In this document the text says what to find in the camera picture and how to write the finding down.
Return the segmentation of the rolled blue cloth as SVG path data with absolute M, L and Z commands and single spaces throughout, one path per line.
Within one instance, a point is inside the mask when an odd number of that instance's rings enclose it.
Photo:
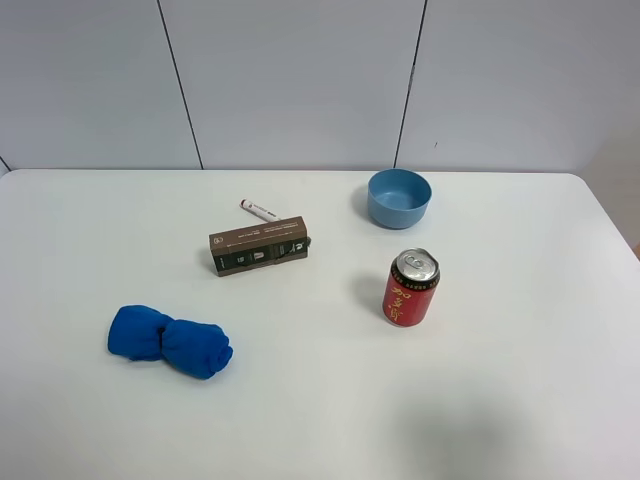
M 144 305 L 118 310 L 107 349 L 131 361 L 165 361 L 200 380 L 221 372 L 233 356 L 230 340 L 219 326 L 174 319 Z

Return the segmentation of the brown and green box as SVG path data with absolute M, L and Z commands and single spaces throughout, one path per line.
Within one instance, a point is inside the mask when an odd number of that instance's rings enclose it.
M 210 252 L 219 277 L 306 258 L 310 237 L 301 216 L 211 234 Z

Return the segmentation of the blue plastic bowl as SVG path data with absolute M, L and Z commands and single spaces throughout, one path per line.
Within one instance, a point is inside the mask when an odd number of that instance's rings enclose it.
M 367 185 L 367 213 L 382 227 L 407 229 L 423 218 L 432 194 L 430 183 L 416 172 L 399 168 L 379 171 Z

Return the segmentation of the red drink can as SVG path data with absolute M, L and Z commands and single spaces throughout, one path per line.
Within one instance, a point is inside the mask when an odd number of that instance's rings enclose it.
M 391 263 L 383 299 L 386 318 L 399 327 L 423 321 L 441 279 L 438 261 L 425 249 L 400 252 Z

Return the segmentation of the white marker red cap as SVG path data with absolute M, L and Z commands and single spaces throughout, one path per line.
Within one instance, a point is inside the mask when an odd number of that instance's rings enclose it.
M 240 202 L 240 207 L 265 222 L 276 222 L 281 220 L 281 218 L 273 212 L 248 199 L 243 199 Z

